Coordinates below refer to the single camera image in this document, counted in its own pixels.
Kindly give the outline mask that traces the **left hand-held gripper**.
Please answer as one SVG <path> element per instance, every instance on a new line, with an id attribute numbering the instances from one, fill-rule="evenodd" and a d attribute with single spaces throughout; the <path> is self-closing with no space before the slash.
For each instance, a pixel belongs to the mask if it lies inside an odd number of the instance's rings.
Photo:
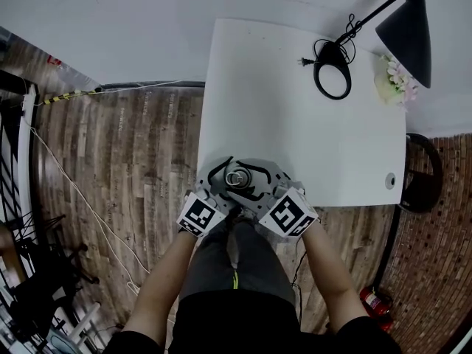
<path id="1" fill-rule="evenodd" d="M 184 206 L 177 219 L 180 228 L 196 237 L 206 236 L 237 206 L 230 197 L 212 194 L 226 191 L 224 174 L 232 160 L 232 156 L 220 157 L 200 169 L 193 191 L 188 190 L 185 195 Z"/>

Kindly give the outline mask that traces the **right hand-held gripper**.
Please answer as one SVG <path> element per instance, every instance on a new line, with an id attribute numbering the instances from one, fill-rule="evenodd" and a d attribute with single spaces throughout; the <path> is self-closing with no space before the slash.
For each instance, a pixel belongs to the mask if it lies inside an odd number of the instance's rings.
<path id="1" fill-rule="evenodd" d="M 236 173 L 246 174 L 248 180 L 227 188 L 226 194 L 256 215 L 263 215 L 259 219 L 261 226 L 280 237 L 300 237 L 319 219 L 305 196 L 303 184 L 292 181 L 275 162 L 249 158 L 236 163 L 241 168 Z"/>

